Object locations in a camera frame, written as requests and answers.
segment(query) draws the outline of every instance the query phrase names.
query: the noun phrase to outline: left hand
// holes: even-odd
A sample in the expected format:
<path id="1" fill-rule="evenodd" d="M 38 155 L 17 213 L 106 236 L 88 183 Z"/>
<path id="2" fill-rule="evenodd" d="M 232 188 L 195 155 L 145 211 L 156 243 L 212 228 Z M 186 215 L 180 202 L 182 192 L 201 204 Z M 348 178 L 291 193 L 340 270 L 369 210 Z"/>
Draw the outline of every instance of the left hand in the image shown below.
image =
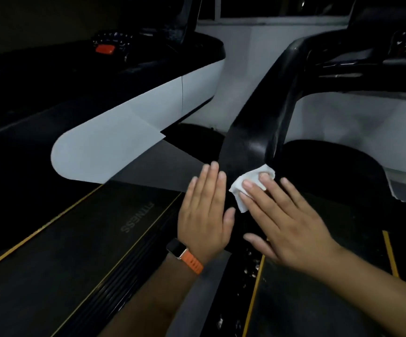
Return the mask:
<path id="1" fill-rule="evenodd" d="M 178 215 L 178 240 L 205 266 L 228 244 L 235 208 L 225 214 L 226 174 L 205 164 L 189 184 Z"/>

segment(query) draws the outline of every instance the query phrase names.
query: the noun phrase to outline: wipe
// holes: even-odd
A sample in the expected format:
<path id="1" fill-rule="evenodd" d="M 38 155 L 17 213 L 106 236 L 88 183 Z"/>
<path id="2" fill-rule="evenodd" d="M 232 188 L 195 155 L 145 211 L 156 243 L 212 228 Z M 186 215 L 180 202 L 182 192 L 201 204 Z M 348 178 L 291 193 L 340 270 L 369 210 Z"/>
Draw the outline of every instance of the wipe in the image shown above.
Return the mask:
<path id="1" fill-rule="evenodd" d="M 272 168 L 270 168 L 267 164 L 264 164 L 260 168 L 251 170 L 250 172 L 246 172 L 244 175 L 239 176 L 229 189 L 229 191 L 232 192 L 234 197 L 236 198 L 237 206 L 239 207 L 241 213 L 247 212 L 248 208 L 242 202 L 240 198 L 240 192 L 243 192 L 248 197 L 251 197 L 242 187 L 242 182 L 244 180 L 250 180 L 251 182 L 256 183 L 262 190 L 265 190 L 265 186 L 259 181 L 259 174 L 261 172 L 268 173 L 272 179 L 275 178 L 275 171 Z"/>

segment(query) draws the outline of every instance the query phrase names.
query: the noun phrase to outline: orange button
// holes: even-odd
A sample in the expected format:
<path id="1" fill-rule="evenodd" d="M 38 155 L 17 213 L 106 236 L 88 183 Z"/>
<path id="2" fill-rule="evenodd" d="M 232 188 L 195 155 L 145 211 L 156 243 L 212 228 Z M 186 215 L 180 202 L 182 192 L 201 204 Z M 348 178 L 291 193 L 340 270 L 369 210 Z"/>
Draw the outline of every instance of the orange button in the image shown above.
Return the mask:
<path id="1" fill-rule="evenodd" d="M 114 45 L 100 44 L 96 47 L 95 51 L 102 54 L 113 54 L 116 47 Z"/>

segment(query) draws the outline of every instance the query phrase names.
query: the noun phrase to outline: orange watch strap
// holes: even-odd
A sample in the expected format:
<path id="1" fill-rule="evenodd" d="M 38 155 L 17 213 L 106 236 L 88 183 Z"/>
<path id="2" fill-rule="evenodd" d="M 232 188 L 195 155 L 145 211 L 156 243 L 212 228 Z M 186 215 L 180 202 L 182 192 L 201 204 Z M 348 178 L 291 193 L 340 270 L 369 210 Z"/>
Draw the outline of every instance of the orange watch strap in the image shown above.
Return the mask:
<path id="1" fill-rule="evenodd" d="M 196 257 L 192 255 L 191 252 L 189 252 L 189 250 L 186 249 L 186 251 L 181 256 L 181 260 L 183 260 L 186 265 L 189 266 L 191 270 L 194 271 L 196 274 L 199 275 L 203 271 L 203 265 L 200 261 L 197 260 Z"/>

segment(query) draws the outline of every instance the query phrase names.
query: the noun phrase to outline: right hand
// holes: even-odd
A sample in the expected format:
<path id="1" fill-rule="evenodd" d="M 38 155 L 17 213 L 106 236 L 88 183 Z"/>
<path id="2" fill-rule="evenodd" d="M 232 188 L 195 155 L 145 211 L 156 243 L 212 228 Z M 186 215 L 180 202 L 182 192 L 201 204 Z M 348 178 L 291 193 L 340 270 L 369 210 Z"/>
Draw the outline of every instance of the right hand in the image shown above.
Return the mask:
<path id="1" fill-rule="evenodd" d="M 240 196 L 269 243 L 252 233 L 245 234 L 244 239 L 277 263 L 316 276 L 326 262 L 344 249 L 335 242 L 317 212 L 287 179 L 281 179 L 281 184 L 290 197 L 267 173 L 261 173 L 259 180 L 273 199 L 248 180 L 243 182 L 243 187 L 252 198 L 243 193 Z"/>

